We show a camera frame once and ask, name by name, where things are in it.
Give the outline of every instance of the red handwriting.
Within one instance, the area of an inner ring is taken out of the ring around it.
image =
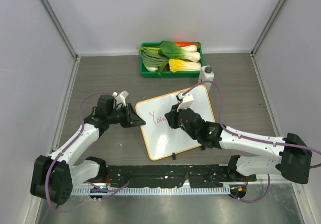
[[[162,121],[165,121],[162,117],[159,117],[159,118],[157,118],[156,120],[155,120],[155,111],[154,112],[152,112],[152,114],[149,112],[149,115],[150,116],[152,116],[152,120],[153,120],[153,122],[154,122],[154,124],[159,124],[160,122],[162,122]]]

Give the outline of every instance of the carrot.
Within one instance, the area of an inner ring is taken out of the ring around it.
[[[174,43],[176,45],[178,45],[179,47],[191,46],[191,45],[198,46],[199,45],[198,43],[195,43],[195,42],[174,42]]]

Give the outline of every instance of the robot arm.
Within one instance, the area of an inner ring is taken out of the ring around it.
[[[194,99],[188,93],[178,94],[178,104],[173,105],[169,113],[165,114],[169,126],[173,129],[181,128],[193,140],[197,140],[203,147],[218,149],[233,149],[258,155],[257,157],[232,156],[229,162],[231,171],[236,174],[249,176],[251,174],[281,174],[284,178],[306,184],[312,153],[298,148],[260,142],[291,143],[306,146],[295,134],[283,137],[268,137],[235,130],[219,123],[204,121],[202,117],[190,109]]]
[[[30,192],[32,195],[46,199],[45,178],[49,166],[61,155],[50,174],[49,194],[52,202],[62,205],[71,194],[74,186],[78,186],[88,179],[102,180],[107,173],[106,162],[95,157],[88,157],[80,165],[74,166],[83,152],[109,128],[110,124],[120,124],[123,128],[141,126],[145,124],[133,110],[130,103],[125,103],[128,93],[101,95],[97,107],[84,119],[82,126],[63,146],[50,156],[39,156],[34,165]],[[65,151],[75,137],[81,133],[77,140]]]

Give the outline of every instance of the whiteboard with orange border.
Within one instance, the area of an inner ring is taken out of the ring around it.
[[[171,129],[165,118],[165,114],[171,110],[172,105],[178,102],[176,95],[186,90],[188,88],[136,104],[137,114],[146,122],[146,125],[140,126],[140,128],[151,160],[159,160],[171,156],[173,153],[177,154],[201,146],[183,130]],[[205,121],[214,122],[215,119],[206,88],[199,85],[190,93],[194,98],[191,109],[201,115]]]

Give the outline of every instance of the gray wood tabletop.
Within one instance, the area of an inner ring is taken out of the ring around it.
[[[247,53],[204,54],[205,65],[210,65],[214,80],[224,97],[223,123],[233,128],[274,136],[271,120],[261,88]],[[81,124],[79,104],[95,92],[120,92],[127,90],[126,102],[137,102],[173,91],[188,88],[197,78],[143,78],[139,72],[139,56],[82,57],[72,91],[66,120],[60,140],[64,144]],[[99,96],[88,99],[83,105],[84,116],[97,105]],[[220,96],[212,86],[209,92],[213,113],[218,122]],[[195,148],[177,154],[177,159],[167,157],[158,161],[149,159],[140,127],[123,129],[111,125],[108,131],[93,143],[79,158],[77,164],[88,156],[106,160],[109,165],[162,165],[162,164],[226,164],[232,155],[247,155],[235,150]]]

